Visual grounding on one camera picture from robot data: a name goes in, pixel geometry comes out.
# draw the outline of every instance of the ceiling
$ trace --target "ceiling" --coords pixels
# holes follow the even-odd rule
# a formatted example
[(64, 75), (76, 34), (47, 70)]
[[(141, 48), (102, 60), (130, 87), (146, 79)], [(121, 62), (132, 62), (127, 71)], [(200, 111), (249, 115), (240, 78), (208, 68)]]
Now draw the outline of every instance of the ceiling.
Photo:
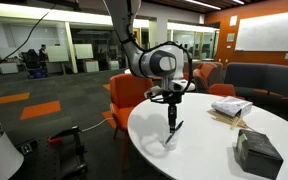
[[(203, 14), (219, 11), (217, 9), (187, 2), (185, 0), (142, 0), (142, 1), (153, 3), (153, 4), (159, 4), (162, 6), (168, 6), (168, 7), (173, 7), (177, 9), (197, 12), (197, 13), (203, 13)], [(204, 4), (216, 6), (216, 7), (221, 8), (221, 10), (224, 10), (224, 9), (229, 9), (229, 8), (234, 8), (234, 7), (239, 7), (239, 6), (245, 6), (245, 5), (252, 4), (252, 3), (262, 2), (266, 0), (239, 0), (244, 3), (243, 5), (233, 0), (197, 0), (197, 1), (204, 3)]]

